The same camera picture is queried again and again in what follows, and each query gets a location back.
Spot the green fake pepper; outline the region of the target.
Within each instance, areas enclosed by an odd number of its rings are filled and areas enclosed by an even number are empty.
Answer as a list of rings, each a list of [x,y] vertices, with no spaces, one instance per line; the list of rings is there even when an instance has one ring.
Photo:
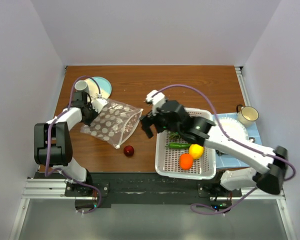
[[[165,147],[169,149],[183,150],[189,149],[191,145],[191,143],[170,142]]]

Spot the clear zip top bag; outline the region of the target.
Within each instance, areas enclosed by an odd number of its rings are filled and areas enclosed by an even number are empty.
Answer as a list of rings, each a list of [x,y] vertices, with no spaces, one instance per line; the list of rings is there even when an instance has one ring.
[[[96,119],[83,125],[80,132],[119,149],[135,132],[142,113],[142,108],[108,98]]]

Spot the dark red fake apple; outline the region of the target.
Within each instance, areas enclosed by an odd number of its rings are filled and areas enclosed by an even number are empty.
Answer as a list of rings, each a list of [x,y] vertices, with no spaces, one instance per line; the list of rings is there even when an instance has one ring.
[[[135,153],[135,149],[131,145],[127,145],[123,148],[123,153],[126,157],[132,157]]]

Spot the yellow fake lemon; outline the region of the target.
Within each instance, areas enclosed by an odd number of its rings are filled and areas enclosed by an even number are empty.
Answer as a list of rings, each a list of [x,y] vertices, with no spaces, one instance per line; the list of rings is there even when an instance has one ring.
[[[192,144],[189,149],[188,153],[192,156],[194,160],[200,159],[204,154],[205,148],[198,144]]]

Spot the orange fake tomato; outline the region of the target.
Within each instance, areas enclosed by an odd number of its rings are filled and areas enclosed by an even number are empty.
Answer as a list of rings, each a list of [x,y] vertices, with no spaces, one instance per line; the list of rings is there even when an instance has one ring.
[[[194,159],[188,153],[184,153],[179,157],[179,166],[182,170],[189,170],[193,166]]]

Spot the orange fake carrot bunch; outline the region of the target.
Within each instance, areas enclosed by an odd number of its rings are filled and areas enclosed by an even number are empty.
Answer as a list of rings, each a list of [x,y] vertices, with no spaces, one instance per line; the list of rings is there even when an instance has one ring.
[[[182,137],[178,132],[170,132],[168,139],[170,141],[180,141]]]

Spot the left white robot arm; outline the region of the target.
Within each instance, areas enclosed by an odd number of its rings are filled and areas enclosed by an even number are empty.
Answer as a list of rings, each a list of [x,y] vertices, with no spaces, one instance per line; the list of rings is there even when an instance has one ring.
[[[74,159],[70,130],[78,123],[90,125],[99,115],[88,93],[76,91],[69,105],[52,120],[34,126],[34,160],[45,166],[44,176],[59,173],[67,180],[71,191],[93,196],[94,187],[89,171]]]

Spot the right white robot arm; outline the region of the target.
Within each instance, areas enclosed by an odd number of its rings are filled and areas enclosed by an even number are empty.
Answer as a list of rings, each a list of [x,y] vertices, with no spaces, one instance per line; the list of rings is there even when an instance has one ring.
[[[152,105],[151,111],[140,118],[141,128],[148,138],[157,133],[178,133],[189,144],[197,144],[222,152],[249,165],[248,169],[226,171],[220,180],[213,183],[213,192],[220,197],[237,188],[256,187],[265,193],[279,195],[288,169],[288,150],[282,146],[275,149],[249,140],[239,142],[227,136],[220,124],[202,116],[190,116],[176,100],[166,98],[145,102]]]

